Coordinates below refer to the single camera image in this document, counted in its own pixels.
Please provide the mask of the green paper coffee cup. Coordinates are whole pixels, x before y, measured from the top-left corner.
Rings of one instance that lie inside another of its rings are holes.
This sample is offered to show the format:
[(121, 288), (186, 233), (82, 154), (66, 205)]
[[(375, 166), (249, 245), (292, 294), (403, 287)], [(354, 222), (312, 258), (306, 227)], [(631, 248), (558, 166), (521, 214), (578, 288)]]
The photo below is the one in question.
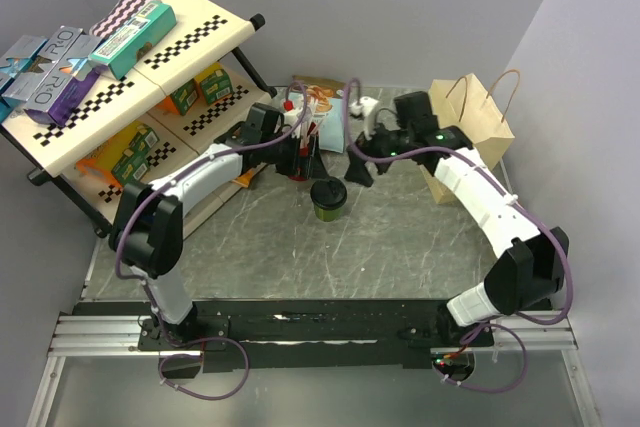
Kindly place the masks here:
[(342, 213), (342, 205), (325, 206), (321, 204), (314, 205), (314, 213), (317, 219), (322, 222), (333, 222), (337, 220)]

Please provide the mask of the black plastic cup lid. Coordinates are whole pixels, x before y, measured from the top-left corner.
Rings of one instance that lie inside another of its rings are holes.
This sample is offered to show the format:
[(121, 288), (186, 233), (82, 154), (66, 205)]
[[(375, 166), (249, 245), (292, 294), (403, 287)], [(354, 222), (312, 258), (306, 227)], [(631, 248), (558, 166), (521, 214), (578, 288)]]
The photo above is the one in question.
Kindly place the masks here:
[(323, 210), (341, 208), (347, 200), (347, 189), (344, 183), (335, 177), (319, 179), (310, 189), (310, 197), (315, 207)]

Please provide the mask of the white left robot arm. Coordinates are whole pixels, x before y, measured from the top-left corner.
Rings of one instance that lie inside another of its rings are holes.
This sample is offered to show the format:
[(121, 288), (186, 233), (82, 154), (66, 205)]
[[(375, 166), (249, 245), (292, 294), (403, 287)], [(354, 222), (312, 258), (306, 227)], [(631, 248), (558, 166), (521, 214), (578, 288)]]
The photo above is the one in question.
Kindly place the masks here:
[(255, 103), (245, 120), (196, 159), (150, 183), (131, 181), (124, 187), (109, 237), (115, 273), (142, 284), (162, 337), (172, 347), (187, 348), (203, 333), (177, 266), (185, 216), (219, 187), (261, 164), (292, 174), (314, 112), (308, 101), (300, 107), (288, 103), (284, 111)]

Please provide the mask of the brown paper bag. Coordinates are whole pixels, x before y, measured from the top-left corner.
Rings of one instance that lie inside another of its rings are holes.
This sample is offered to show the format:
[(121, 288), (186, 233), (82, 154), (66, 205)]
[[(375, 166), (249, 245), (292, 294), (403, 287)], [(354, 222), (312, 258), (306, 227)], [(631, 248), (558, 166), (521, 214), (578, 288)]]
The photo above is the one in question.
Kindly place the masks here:
[[(516, 75), (516, 83), (505, 107), (500, 111), (492, 94), (498, 83), (508, 74)], [(456, 126), (471, 140), (485, 165), (493, 170), (515, 139), (506, 120), (513, 97), (518, 90), (521, 74), (510, 69), (486, 88), (475, 74), (457, 80), (436, 79), (428, 94), (433, 112), (441, 128)]]

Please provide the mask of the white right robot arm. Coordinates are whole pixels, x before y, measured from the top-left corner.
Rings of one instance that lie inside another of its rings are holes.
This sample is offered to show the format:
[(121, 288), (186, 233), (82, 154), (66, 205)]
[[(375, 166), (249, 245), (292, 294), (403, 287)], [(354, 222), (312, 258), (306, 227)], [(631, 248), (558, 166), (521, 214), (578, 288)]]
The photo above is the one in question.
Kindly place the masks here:
[(437, 320), (438, 337), (459, 345), (472, 325), (519, 314), (568, 285), (568, 238), (533, 219), (516, 195), (498, 182), (471, 140), (456, 126), (442, 127), (428, 93), (394, 100), (396, 126), (378, 122), (378, 100), (344, 97), (343, 111), (362, 121), (358, 136), (347, 134), (347, 181), (369, 187), (369, 163), (384, 174), (394, 161), (411, 159), (442, 183), (482, 230), (496, 257), (476, 286), (452, 297)]

